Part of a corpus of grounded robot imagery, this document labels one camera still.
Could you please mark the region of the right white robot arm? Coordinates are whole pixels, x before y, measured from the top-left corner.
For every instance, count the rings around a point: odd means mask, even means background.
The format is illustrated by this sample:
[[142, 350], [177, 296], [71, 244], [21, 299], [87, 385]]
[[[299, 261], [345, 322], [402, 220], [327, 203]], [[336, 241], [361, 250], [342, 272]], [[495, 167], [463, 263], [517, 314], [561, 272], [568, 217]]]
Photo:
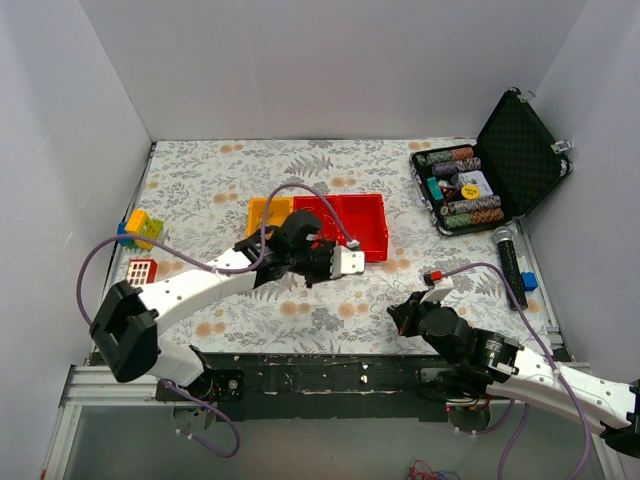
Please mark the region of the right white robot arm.
[[527, 402], [567, 419], [586, 420], [611, 449], [639, 457], [639, 382], [619, 383], [551, 365], [534, 350], [489, 330], [473, 328], [439, 302], [414, 292], [387, 308], [397, 333], [425, 340], [451, 368], [427, 382], [446, 399], [484, 394]]

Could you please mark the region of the red plastic bin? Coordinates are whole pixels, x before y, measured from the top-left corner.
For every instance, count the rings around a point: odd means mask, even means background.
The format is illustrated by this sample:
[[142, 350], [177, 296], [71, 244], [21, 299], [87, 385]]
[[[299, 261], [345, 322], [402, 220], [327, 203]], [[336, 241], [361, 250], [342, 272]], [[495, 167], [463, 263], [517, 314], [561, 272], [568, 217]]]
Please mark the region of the red plastic bin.
[[326, 204], [317, 196], [295, 196], [293, 198], [293, 210], [305, 210], [314, 214], [322, 222], [319, 238], [334, 241], [339, 245], [345, 245], [344, 236], [337, 226], [334, 216], [331, 214]]
[[385, 262], [389, 232], [381, 194], [337, 196], [337, 213], [350, 236], [357, 240], [368, 263]]

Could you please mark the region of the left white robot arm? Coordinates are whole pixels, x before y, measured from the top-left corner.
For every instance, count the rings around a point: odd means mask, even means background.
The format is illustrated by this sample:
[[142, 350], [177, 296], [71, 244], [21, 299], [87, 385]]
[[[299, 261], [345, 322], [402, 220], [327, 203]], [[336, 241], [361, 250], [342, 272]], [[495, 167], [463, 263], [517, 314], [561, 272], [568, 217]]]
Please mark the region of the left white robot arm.
[[213, 386], [211, 368], [193, 347], [164, 339], [174, 324], [227, 297], [246, 293], [287, 273], [308, 286], [343, 276], [343, 262], [359, 262], [335, 241], [321, 237], [313, 214], [290, 214], [280, 226], [261, 226], [201, 268], [134, 287], [113, 285], [91, 324], [90, 334], [113, 376], [128, 383], [143, 375], [170, 381], [193, 400]]

